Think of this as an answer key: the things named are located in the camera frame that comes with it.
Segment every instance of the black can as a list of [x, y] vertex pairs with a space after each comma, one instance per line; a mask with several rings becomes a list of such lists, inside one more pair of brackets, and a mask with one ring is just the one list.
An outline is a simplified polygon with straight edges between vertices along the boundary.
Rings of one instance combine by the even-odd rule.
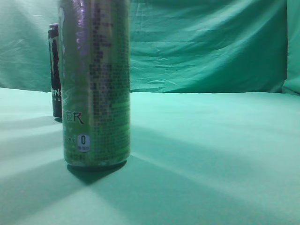
[[49, 29], [50, 70], [52, 86], [53, 116], [62, 118], [61, 84], [59, 73], [59, 29], [58, 24], [51, 24]]

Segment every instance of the green can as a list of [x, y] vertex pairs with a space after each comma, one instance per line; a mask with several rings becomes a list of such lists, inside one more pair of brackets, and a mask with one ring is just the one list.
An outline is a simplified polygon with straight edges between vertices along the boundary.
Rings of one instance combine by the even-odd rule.
[[129, 0], [59, 0], [64, 157], [110, 168], [130, 155]]

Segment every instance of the green cloth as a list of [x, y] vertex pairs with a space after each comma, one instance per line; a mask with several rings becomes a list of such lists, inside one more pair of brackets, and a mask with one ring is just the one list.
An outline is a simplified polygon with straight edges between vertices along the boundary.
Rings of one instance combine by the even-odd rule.
[[132, 155], [63, 160], [51, 94], [0, 89], [1, 225], [299, 225], [300, 97], [132, 94]]
[[[285, 0], [131, 0], [132, 91], [279, 91]], [[56, 0], [1, 0], [0, 87], [50, 90]]]
[[300, 1], [287, 0], [288, 12], [288, 78], [284, 91], [300, 94]]
[[286, 0], [133, 0], [132, 90], [281, 90]]

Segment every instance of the monster energy can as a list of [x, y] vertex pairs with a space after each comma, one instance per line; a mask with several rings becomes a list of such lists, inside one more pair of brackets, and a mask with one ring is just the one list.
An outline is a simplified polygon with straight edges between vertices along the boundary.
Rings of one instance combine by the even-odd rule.
[[129, 0], [59, 0], [64, 156], [110, 168], [130, 154]]
[[53, 116], [62, 117], [61, 110], [61, 88], [59, 76], [59, 35], [58, 24], [51, 24], [48, 32], [49, 35], [49, 52], [50, 52], [50, 71], [51, 71], [51, 89], [52, 89], [52, 106]]

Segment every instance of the green backdrop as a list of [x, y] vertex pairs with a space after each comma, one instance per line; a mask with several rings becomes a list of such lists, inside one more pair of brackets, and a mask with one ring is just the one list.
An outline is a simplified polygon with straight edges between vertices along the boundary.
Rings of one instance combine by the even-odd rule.
[[288, 11], [288, 78], [284, 91], [300, 94], [300, 1], [287, 0]]
[[[276, 92], [286, 0], [132, 0], [132, 91]], [[1, 0], [0, 87], [50, 90], [57, 0]]]

